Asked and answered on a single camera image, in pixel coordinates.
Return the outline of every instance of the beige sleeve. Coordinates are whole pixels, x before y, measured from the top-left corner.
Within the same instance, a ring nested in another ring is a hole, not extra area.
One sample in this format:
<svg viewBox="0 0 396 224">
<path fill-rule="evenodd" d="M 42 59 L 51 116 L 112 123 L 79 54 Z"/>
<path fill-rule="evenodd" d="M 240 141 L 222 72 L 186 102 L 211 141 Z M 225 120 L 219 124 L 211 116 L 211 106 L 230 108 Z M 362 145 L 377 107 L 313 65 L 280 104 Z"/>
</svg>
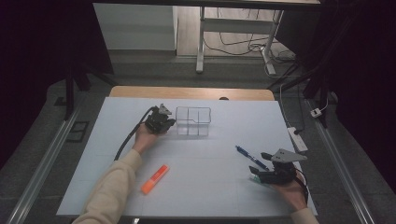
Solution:
<svg viewBox="0 0 396 224">
<path fill-rule="evenodd" d="M 318 220 L 310 208 L 294 212 L 290 216 L 294 224 L 318 224 Z"/>
<path fill-rule="evenodd" d="M 114 161 L 97 181 L 81 215 L 73 223 L 117 223 L 134 187 L 134 172 L 141 164 L 140 154 L 133 149 Z"/>
</svg>

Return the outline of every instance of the transparent plastic container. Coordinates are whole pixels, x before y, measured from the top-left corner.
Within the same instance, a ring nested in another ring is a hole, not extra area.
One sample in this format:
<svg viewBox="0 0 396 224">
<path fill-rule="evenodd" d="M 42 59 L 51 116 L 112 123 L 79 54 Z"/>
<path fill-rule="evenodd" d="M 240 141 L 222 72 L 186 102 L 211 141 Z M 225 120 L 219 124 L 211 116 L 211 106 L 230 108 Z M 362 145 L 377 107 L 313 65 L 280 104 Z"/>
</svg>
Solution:
<svg viewBox="0 0 396 224">
<path fill-rule="evenodd" d="M 210 112 L 209 107 L 177 107 L 177 134 L 209 135 Z"/>
</svg>

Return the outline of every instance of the human hand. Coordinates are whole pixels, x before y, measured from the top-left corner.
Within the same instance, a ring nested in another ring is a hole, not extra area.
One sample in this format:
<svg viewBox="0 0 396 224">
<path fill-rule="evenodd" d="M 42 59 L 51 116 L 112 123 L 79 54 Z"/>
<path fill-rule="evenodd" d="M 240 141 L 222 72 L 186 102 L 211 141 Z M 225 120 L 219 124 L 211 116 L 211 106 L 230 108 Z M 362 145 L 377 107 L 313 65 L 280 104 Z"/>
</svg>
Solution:
<svg viewBox="0 0 396 224">
<path fill-rule="evenodd" d="M 157 141 L 161 134 L 152 133 L 144 123 L 141 123 L 134 137 L 134 146 L 132 147 L 140 155 L 149 149 Z"/>
<path fill-rule="evenodd" d="M 297 177 L 303 181 L 303 177 L 297 172 Z M 282 197 L 288 202 L 295 211 L 299 211 L 307 207 L 304 197 L 303 188 L 295 181 L 291 181 L 284 185 L 271 185 Z"/>
</svg>

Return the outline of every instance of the blue pen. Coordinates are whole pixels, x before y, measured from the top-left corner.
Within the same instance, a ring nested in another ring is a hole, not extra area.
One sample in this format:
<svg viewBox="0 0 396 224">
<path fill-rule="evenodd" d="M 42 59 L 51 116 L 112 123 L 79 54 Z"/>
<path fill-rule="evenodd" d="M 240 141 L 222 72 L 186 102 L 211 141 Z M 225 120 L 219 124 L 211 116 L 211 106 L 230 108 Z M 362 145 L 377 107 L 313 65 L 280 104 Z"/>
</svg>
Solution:
<svg viewBox="0 0 396 224">
<path fill-rule="evenodd" d="M 264 165 L 262 162 L 260 162 L 259 160 L 257 160 L 256 158 L 250 156 L 250 154 L 248 154 L 248 152 L 246 152 L 244 149 L 242 149 L 239 146 L 235 146 L 236 150 L 238 152 L 240 152 L 242 155 L 248 157 L 251 161 L 254 161 L 254 163 L 258 164 L 262 169 L 269 171 L 270 169 L 268 169 L 268 167 L 266 165 Z"/>
</svg>

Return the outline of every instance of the orange highlighter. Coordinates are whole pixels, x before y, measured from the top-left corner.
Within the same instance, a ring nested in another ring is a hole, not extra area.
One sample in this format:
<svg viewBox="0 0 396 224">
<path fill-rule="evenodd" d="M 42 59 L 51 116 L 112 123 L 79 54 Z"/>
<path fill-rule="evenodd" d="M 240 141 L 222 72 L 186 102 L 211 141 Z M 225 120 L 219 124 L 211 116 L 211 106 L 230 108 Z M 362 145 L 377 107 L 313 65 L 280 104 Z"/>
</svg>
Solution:
<svg viewBox="0 0 396 224">
<path fill-rule="evenodd" d="M 142 191 L 145 194 L 148 194 L 152 188 L 158 183 L 158 181 L 168 172 L 169 166 L 163 165 L 160 169 L 142 186 Z"/>
</svg>

